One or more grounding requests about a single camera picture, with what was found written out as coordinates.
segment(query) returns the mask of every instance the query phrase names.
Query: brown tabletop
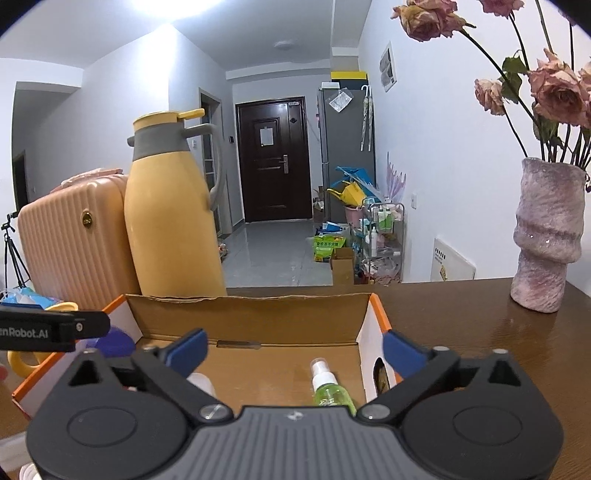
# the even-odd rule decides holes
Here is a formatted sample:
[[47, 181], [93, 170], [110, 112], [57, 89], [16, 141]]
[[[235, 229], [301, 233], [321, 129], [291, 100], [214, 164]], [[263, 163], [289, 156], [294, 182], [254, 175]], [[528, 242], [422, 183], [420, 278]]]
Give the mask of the brown tabletop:
[[[591, 299], [567, 285], [561, 310], [539, 314], [511, 301], [510, 285], [510, 279], [498, 279], [393, 287], [230, 288], [228, 293], [274, 297], [374, 291], [392, 327], [417, 343], [446, 345], [464, 356], [485, 356], [493, 348], [507, 348], [545, 395], [564, 427], [564, 450], [551, 478], [589, 480]], [[7, 400], [0, 394], [0, 438], [24, 427], [20, 413]]]

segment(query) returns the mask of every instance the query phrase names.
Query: pink ceramic vase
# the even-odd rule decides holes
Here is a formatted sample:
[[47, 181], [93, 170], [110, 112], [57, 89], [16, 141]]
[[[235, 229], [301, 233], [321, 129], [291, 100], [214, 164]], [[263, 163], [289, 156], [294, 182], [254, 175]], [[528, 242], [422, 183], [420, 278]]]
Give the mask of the pink ceramic vase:
[[511, 297], [537, 312], [560, 308], [569, 263], [581, 257], [585, 173], [564, 163], [523, 161], [513, 239], [521, 248]]

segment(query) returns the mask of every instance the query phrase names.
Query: refrigerator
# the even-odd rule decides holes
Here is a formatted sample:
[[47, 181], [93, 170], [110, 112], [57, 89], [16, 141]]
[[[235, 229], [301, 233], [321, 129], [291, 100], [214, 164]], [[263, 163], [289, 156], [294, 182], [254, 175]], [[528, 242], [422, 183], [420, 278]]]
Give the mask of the refrigerator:
[[[365, 148], [361, 151], [363, 127], [363, 99], [365, 92], [350, 90], [354, 98], [340, 113], [330, 106], [330, 100], [338, 93], [336, 89], [319, 90], [320, 146], [322, 149], [322, 180], [324, 185], [324, 221], [346, 223], [345, 207], [326, 189], [343, 178], [336, 167], [365, 168], [375, 184], [375, 154], [368, 151], [366, 134]], [[342, 191], [344, 185], [335, 188]]]

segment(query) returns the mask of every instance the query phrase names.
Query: green spray bottle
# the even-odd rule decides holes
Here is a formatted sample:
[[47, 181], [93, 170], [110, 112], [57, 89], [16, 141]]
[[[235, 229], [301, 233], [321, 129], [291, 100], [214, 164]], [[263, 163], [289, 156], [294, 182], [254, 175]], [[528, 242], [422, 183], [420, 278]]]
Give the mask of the green spray bottle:
[[348, 407], [351, 415], [355, 416], [357, 409], [349, 393], [341, 387], [324, 358], [312, 360], [312, 386], [314, 387], [314, 403], [319, 407]]

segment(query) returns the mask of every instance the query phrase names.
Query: tiled floor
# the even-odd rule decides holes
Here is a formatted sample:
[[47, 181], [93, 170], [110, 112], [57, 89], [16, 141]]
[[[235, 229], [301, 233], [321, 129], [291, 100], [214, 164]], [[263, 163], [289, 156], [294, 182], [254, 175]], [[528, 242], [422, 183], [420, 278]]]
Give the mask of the tiled floor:
[[224, 240], [227, 287], [332, 285], [329, 264], [314, 262], [311, 220], [249, 223]]

